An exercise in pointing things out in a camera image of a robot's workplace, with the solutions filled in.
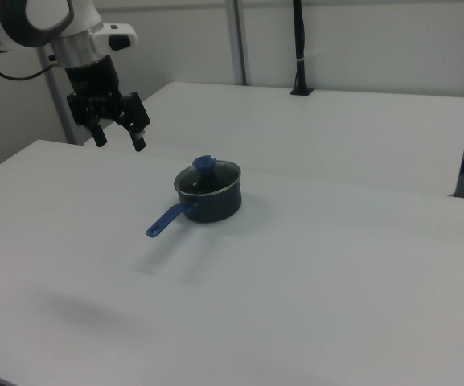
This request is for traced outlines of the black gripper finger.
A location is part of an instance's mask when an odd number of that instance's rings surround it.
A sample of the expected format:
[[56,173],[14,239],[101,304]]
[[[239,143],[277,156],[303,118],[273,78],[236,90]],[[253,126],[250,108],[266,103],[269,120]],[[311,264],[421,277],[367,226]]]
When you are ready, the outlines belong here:
[[100,118],[90,100],[72,93],[67,97],[67,101],[74,122],[90,132],[97,147],[104,146],[107,143],[107,138],[100,125]]
[[113,120],[129,133],[133,147],[137,152],[146,148],[145,129],[150,118],[136,92],[117,98],[117,112]]

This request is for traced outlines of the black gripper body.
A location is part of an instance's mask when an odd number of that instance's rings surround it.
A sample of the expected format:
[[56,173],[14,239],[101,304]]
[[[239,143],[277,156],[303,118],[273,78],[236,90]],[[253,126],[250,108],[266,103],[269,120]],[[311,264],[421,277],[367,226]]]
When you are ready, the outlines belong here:
[[109,55],[86,66],[66,68],[65,72],[73,88],[67,97],[71,109],[82,109],[92,100],[109,109],[121,108],[119,78]]

